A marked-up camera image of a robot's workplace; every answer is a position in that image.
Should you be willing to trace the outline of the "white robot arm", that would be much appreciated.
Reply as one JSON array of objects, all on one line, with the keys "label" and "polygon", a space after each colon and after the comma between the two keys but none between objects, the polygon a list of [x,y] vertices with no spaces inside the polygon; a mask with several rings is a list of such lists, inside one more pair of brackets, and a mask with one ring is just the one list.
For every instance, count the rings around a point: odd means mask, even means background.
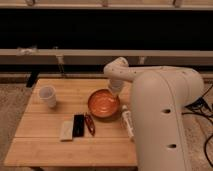
[{"label": "white robot arm", "polygon": [[204,91],[201,75],[185,67],[131,67],[119,57],[104,67],[109,89],[130,82],[130,107],[138,171],[192,171],[182,109]]}]

